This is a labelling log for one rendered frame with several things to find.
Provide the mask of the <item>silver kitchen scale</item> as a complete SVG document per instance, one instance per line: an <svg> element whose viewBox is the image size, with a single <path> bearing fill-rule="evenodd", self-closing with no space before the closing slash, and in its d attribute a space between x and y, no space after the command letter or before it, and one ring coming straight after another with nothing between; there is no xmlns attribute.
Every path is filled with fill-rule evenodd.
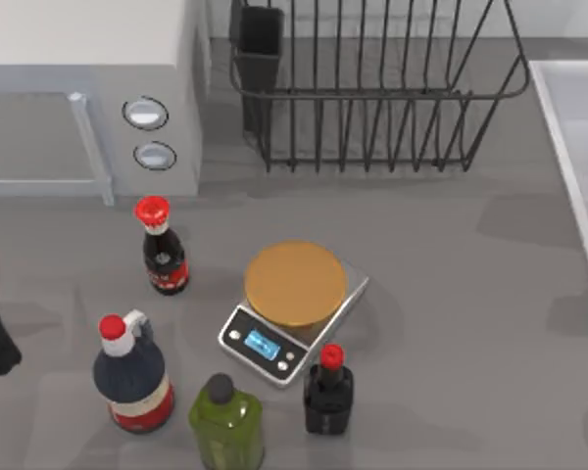
<svg viewBox="0 0 588 470"><path fill-rule="evenodd" d="M314 242L266 246L246 267L243 297L220 329L220 346L286 388L318 358L368 282L363 271Z"/></svg>

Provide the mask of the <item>small dark red-capped bottle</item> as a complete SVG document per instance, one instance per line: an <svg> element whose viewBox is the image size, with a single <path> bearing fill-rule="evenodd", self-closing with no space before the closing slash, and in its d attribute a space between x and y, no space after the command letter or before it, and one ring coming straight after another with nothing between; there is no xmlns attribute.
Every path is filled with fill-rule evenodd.
<svg viewBox="0 0 588 470"><path fill-rule="evenodd" d="M170 227L170 203L162 196L145 196L134 206L145 234L143 260L153 288L164 296L182 292L189 282L184 247Z"/></svg>

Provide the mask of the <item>pale microwave oven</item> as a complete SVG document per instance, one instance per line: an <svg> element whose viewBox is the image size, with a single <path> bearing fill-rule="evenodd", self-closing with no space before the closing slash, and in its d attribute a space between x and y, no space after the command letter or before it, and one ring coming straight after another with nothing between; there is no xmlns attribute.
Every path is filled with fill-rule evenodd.
<svg viewBox="0 0 588 470"><path fill-rule="evenodd" d="M73 92L87 97L115 199L196 195L210 66L203 0L0 0L0 197L102 199ZM164 127L124 120L123 104L141 96L166 106ZM152 141L175 150L172 168L134 160L134 148Z"/></svg>

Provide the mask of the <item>small microwave knob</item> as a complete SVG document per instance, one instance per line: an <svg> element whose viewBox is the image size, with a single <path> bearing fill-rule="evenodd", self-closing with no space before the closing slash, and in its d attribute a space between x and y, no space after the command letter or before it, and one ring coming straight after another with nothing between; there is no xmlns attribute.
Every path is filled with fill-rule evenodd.
<svg viewBox="0 0 588 470"><path fill-rule="evenodd" d="M145 169L166 171L175 165L177 155L175 150L168 144L152 141L135 147L133 158Z"/></svg>

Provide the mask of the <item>black square red-capped bottle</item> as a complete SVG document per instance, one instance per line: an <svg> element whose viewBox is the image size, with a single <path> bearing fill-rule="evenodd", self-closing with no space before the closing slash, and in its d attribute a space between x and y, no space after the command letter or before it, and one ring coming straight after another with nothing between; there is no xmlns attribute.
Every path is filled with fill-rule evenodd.
<svg viewBox="0 0 588 470"><path fill-rule="evenodd" d="M338 344L323 346L318 363L311 366L305 377L306 431L313 435L343 435L349 424L354 392L354 374L345 365L343 348Z"/></svg>

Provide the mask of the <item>large microwave knob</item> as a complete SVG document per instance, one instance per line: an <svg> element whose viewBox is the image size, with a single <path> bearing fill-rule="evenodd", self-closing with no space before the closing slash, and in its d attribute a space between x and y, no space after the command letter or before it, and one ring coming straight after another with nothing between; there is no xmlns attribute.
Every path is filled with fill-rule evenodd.
<svg viewBox="0 0 588 470"><path fill-rule="evenodd" d="M122 117L136 129L154 131L167 124L169 112L162 102L141 96L122 105Z"/></svg>

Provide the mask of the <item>black cutlery holder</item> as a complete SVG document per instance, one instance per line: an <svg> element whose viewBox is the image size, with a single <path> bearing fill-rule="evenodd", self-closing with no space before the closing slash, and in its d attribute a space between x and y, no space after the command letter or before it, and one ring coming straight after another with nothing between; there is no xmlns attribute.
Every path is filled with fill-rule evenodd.
<svg viewBox="0 0 588 470"><path fill-rule="evenodd" d="M239 77L244 131L263 147L270 133L271 98L282 55L284 13L231 0L229 40Z"/></svg>

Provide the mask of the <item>green bottle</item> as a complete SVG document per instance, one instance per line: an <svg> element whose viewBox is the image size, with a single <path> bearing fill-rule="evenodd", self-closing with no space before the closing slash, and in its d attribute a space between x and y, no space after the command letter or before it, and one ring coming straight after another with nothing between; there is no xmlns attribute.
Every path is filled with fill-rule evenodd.
<svg viewBox="0 0 588 470"><path fill-rule="evenodd" d="M213 374L188 413L208 470L259 470L265 456L263 405L238 390L225 373Z"/></svg>

